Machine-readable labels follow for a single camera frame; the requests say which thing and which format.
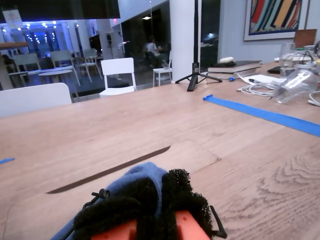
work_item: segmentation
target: wood grain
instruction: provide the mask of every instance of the wood grain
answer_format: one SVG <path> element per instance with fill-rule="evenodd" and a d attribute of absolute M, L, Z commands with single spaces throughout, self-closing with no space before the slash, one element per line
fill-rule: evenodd
<path fill-rule="evenodd" d="M 184 168 L 190 173 L 195 173 L 219 160 L 210 151 L 191 140 L 186 140 L 173 144 L 167 152 L 144 162 L 152 161 L 166 170 Z M 15 204 L 10 209 L 5 239 L 49 239 L 78 213 L 84 203 L 91 201 L 92 192 L 105 188 L 129 169 L 130 167 L 127 167 L 66 192 L 39 194 Z"/>
<path fill-rule="evenodd" d="M 169 155 L 152 161 L 191 172 L 193 186 L 215 206 L 229 239 L 316 239 L 319 138 L 203 97 L 213 94 L 318 124 L 319 108 L 305 99 L 278 104 L 236 92 L 244 85 L 205 80 L 187 92 L 188 82 L 182 82 L 0 118 L 0 158 L 15 158 L 0 165 L 0 206 L 4 213 L 10 208 L 4 239 L 48 239 L 92 191 L 124 171 L 58 195 L 46 192 L 169 145 Z"/>

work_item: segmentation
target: framed painting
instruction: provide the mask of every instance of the framed painting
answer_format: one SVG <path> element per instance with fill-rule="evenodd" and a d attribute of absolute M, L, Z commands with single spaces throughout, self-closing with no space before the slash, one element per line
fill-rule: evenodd
<path fill-rule="evenodd" d="M 305 29 L 309 0 L 247 0 L 244 40 L 294 38 Z"/>

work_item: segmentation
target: white wall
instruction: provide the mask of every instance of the white wall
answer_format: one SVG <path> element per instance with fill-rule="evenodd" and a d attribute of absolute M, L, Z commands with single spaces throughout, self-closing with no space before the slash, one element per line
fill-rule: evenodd
<path fill-rule="evenodd" d="M 281 45 L 292 43 L 293 38 L 244 41 L 246 0 L 221 0 L 219 59 L 234 57 L 235 60 L 262 60 L 271 62 L 279 57 Z M 320 0 L 311 0 L 307 28 L 318 29 L 320 36 Z"/>
<path fill-rule="evenodd" d="M 166 0 L 118 0 L 121 18 L 116 20 L 116 24 L 118 25 L 138 14 L 149 10 L 150 7 L 153 8 L 165 1 Z M 112 19 L 110 20 L 110 23 L 111 26 L 114 26 Z"/>

